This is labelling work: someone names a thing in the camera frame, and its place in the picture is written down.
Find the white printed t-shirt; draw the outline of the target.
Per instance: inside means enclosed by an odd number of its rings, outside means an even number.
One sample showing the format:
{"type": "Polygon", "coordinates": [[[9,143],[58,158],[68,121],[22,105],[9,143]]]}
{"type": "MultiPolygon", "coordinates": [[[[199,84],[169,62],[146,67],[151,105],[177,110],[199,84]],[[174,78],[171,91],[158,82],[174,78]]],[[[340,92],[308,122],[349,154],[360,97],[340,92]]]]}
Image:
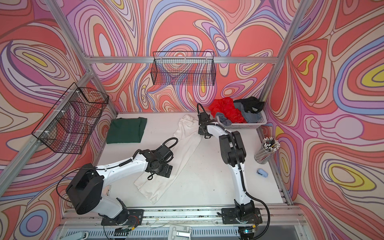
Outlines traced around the white printed t-shirt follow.
{"type": "Polygon", "coordinates": [[[148,174],[141,174],[134,182],[138,191],[152,204],[157,203],[174,183],[196,151],[202,140],[202,136],[198,134],[198,128],[198,120],[191,115],[184,115],[179,120],[178,128],[173,134],[179,141],[172,149],[174,158],[170,162],[170,165],[173,169],[169,178],[155,175],[152,180],[148,180],[148,174]]]}

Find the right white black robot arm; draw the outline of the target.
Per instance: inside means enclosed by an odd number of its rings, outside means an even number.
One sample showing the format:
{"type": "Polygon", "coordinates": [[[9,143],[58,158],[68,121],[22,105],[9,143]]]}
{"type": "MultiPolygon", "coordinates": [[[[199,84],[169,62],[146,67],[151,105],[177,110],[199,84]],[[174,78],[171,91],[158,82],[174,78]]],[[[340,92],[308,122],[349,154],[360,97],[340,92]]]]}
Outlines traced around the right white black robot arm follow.
{"type": "Polygon", "coordinates": [[[247,191],[245,179],[245,158],[247,156],[241,134],[231,132],[220,124],[216,124],[206,112],[198,113],[199,135],[206,139],[215,137],[219,141],[220,154],[223,162],[230,168],[235,188],[235,206],[222,209],[219,216],[224,224],[252,224],[263,222],[260,210],[255,207],[254,198],[247,191]]]}

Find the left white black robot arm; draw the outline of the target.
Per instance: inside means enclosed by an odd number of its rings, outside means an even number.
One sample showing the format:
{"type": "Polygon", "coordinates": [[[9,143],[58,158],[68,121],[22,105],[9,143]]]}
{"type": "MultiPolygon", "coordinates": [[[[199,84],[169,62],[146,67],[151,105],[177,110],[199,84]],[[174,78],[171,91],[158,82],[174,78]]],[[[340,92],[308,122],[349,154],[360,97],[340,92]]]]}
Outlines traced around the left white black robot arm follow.
{"type": "Polygon", "coordinates": [[[149,173],[149,179],[154,175],[169,178],[173,157],[167,146],[160,146],[156,150],[137,150],[132,157],[108,165],[86,164],[71,180],[66,194],[78,215],[93,212],[108,223],[123,225],[130,218],[129,209],[121,199],[103,194],[103,189],[136,173],[149,173]]]}

